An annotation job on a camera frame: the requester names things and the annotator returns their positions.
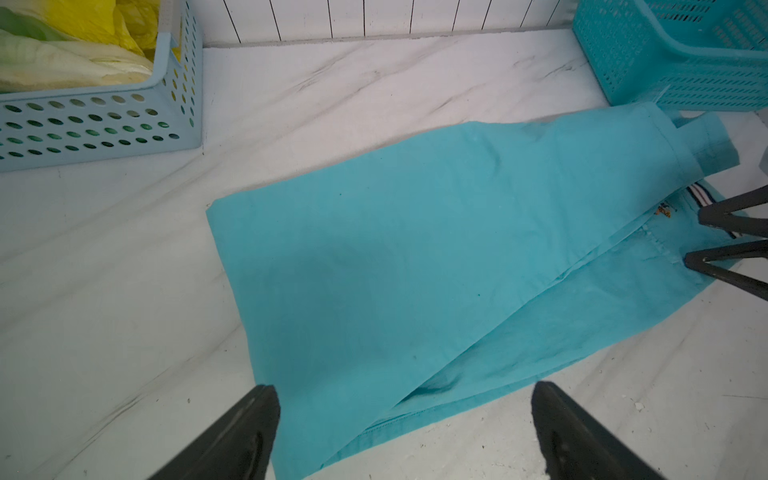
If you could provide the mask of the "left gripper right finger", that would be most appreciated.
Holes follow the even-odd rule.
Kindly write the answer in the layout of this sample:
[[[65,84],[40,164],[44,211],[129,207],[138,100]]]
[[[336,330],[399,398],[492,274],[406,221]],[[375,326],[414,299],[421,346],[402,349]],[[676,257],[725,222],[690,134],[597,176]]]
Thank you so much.
[[[532,417],[552,479],[660,479],[616,436],[550,381],[535,384]]]

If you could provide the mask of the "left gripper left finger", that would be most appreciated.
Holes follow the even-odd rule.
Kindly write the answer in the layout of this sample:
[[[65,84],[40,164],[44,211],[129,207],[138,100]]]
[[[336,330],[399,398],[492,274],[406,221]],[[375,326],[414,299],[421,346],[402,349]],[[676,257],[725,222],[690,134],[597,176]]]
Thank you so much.
[[[257,385],[151,479],[263,479],[279,420],[275,388]]]

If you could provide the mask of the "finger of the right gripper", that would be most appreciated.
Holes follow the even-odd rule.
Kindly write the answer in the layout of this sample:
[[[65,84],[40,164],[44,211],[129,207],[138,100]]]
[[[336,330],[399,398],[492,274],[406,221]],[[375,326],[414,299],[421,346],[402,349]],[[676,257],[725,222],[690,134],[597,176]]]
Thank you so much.
[[[767,237],[767,219],[736,215],[736,212],[767,203],[768,186],[703,207],[698,213],[701,225],[732,233]]]
[[[689,252],[683,261],[688,269],[730,284],[762,300],[767,300],[767,283],[765,281],[716,265],[716,262],[756,258],[767,258],[766,240]]]

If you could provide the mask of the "teal long pants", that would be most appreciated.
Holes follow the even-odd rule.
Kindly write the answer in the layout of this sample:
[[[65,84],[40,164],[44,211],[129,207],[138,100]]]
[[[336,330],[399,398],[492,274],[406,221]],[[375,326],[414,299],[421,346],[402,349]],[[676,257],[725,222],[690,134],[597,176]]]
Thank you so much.
[[[652,104],[465,123],[216,200],[207,219],[280,479],[532,384],[664,321],[739,162],[720,118]]]

